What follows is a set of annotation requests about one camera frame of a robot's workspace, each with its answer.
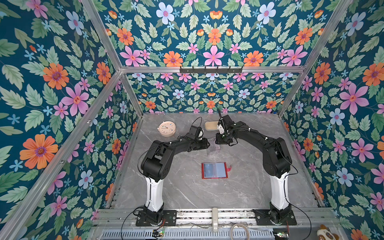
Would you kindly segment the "red leather card holder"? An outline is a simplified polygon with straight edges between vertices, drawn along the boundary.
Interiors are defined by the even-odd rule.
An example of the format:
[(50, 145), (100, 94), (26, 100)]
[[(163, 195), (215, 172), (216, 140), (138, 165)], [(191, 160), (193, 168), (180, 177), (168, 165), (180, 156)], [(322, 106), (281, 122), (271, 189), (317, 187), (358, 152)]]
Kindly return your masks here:
[(225, 162), (202, 163), (202, 179), (226, 179), (231, 169)]

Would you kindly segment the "clear acrylic card stand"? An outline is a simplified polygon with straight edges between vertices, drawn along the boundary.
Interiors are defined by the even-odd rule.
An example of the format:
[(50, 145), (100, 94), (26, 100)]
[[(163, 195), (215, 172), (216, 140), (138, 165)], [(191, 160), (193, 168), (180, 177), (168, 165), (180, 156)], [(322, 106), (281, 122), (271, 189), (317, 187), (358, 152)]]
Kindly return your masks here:
[(207, 155), (208, 156), (217, 154), (221, 150), (220, 145), (216, 144), (216, 139), (215, 138), (208, 139), (208, 143), (210, 145), (207, 148)]

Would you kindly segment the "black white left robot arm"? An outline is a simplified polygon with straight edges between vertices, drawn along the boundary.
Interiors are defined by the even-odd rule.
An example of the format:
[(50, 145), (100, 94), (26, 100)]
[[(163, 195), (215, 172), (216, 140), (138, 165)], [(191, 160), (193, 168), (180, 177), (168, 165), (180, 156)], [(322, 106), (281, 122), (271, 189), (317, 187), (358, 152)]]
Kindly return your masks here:
[(191, 126), (186, 135), (176, 140), (169, 142), (156, 140), (152, 143), (140, 165), (147, 183), (147, 199), (143, 209), (147, 222), (159, 225), (163, 221), (164, 179), (171, 170), (174, 156), (183, 152), (205, 150), (209, 146), (210, 143), (204, 137), (202, 127), (198, 126)]

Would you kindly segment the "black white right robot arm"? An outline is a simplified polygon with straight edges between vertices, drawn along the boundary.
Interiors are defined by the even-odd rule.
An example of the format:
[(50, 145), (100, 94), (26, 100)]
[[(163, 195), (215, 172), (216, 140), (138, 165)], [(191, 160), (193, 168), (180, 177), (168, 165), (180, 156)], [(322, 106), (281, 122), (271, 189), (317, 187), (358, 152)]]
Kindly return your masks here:
[(269, 216), (273, 224), (282, 224), (292, 212), (287, 194), (292, 158), (285, 140), (263, 135), (244, 122), (235, 123), (228, 115), (219, 113), (219, 117), (216, 144), (233, 146), (233, 141), (241, 139), (262, 152), (263, 167), (270, 175), (272, 189)]

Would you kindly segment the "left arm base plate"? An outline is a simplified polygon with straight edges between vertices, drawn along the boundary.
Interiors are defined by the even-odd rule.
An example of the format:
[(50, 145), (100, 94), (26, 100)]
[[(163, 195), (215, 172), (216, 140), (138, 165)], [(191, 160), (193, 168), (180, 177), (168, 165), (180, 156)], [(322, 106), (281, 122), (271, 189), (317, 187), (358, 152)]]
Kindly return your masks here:
[(160, 218), (160, 222), (151, 220), (144, 211), (139, 211), (139, 215), (136, 220), (136, 227), (175, 227), (177, 221), (176, 210), (165, 210), (163, 216)]

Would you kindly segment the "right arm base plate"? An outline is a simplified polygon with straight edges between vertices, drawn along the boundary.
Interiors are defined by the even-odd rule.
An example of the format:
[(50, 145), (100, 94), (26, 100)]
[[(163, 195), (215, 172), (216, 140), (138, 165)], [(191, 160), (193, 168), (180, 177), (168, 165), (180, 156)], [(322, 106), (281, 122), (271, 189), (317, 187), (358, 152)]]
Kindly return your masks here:
[(298, 224), (293, 211), (288, 212), (284, 217), (277, 217), (275, 214), (271, 215), (271, 211), (268, 209), (253, 209), (252, 212), (255, 214), (258, 226), (296, 226)]

